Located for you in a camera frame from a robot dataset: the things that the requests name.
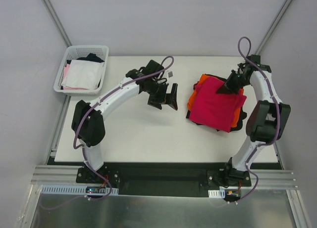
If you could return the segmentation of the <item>white plastic basket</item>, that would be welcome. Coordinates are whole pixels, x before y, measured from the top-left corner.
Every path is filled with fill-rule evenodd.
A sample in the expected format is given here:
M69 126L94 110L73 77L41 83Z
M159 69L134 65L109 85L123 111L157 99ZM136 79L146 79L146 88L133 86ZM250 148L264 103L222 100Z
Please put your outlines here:
M71 60L76 60L81 57L87 57L90 53L95 54L99 57L102 62L101 67L101 79L97 84L97 88L94 90L67 90L62 86L62 80L64 76L64 68L67 63ZM109 48L102 45L77 45L70 46L66 49L64 56L61 60L57 76L54 82L53 89L55 92L64 93L69 96L78 95L97 95L103 86L104 77L106 73L107 59L108 59Z

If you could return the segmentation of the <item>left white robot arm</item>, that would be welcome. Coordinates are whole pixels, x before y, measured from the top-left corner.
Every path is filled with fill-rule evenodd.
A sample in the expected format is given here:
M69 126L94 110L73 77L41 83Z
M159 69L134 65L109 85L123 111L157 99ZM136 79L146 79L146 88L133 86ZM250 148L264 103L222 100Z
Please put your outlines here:
M106 135L105 119L110 113L143 92L149 95L147 104L154 108L168 105L178 109L178 84L172 84L171 91L167 92L169 84L163 77L166 70L162 64L150 60L145 67L128 71L116 87L101 97L91 102L77 102L71 124L75 133L73 147L82 149L87 176L92 182L99 183L105 177L101 142Z

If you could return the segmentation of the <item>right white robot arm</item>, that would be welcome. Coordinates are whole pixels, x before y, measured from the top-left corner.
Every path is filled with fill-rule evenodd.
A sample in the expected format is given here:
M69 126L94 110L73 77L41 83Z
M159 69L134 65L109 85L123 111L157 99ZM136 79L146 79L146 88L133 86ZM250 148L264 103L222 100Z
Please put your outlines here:
M242 87L251 85L257 104L246 123L246 139L239 151L229 159L222 171L216 173L212 182L218 186L250 186L250 166L260 151L274 144L283 134L291 107L277 96L271 79L271 68L261 64L259 55L250 55L232 71L217 94L237 93Z

